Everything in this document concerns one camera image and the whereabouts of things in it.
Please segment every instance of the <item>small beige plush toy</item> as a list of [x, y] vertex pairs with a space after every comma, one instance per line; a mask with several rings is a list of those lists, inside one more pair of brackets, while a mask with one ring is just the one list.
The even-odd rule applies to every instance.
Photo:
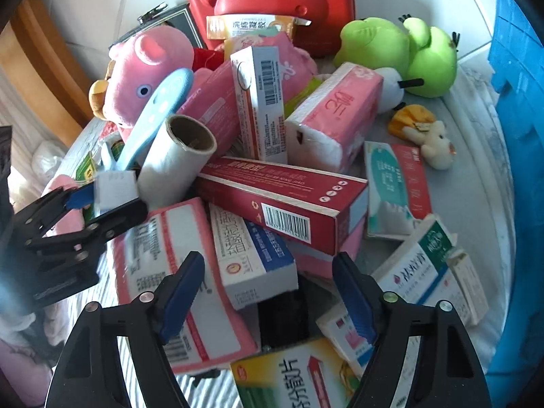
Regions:
[[406, 139], [421, 146], [421, 155], [433, 169], [447, 170], [452, 166], [455, 147], [446, 136], [444, 122], [429, 124], [428, 132], [405, 126], [403, 134]]

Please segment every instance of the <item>paper roll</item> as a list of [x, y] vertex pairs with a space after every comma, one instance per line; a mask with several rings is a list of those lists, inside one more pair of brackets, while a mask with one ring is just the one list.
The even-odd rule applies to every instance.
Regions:
[[189, 116], [168, 116], [138, 177], [138, 193], [149, 210], [181, 201], [216, 148], [208, 127]]

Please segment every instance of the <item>red arrow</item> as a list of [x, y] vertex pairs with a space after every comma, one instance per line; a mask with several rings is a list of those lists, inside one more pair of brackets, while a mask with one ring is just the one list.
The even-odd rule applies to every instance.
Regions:
[[317, 398], [319, 400], [319, 406], [321, 408], [331, 408], [331, 403], [328, 400], [327, 389], [325, 388], [325, 381], [323, 380], [323, 374], [321, 372], [321, 365], [323, 362], [319, 359], [310, 356], [308, 361], [309, 375], [312, 377], [313, 385], [316, 389]]

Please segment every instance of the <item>blue plastic crate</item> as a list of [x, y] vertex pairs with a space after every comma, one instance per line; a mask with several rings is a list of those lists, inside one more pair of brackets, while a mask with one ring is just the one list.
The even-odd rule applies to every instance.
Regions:
[[489, 62], [500, 94], [516, 223], [510, 310], [487, 375], [493, 406], [503, 408], [544, 356], [544, 49], [514, 0], [497, 0]]

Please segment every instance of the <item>green plush toy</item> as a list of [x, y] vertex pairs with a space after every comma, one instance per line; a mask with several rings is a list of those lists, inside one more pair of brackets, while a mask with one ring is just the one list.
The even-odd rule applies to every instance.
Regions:
[[426, 98], [444, 95], [457, 75], [459, 35], [451, 39], [443, 30], [404, 15], [402, 29], [382, 18], [366, 18], [346, 24], [340, 33], [342, 47], [335, 65], [349, 61], [370, 69], [393, 67], [405, 80], [423, 78], [425, 84], [406, 90]]
[[401, 28], [383, 18], [365, 18], [347, 23], [340, 33], [342, 47], [334, 63], [349, 61], [369, 69], [392, 67], [404, 75], [408, 70], [410, 42]]

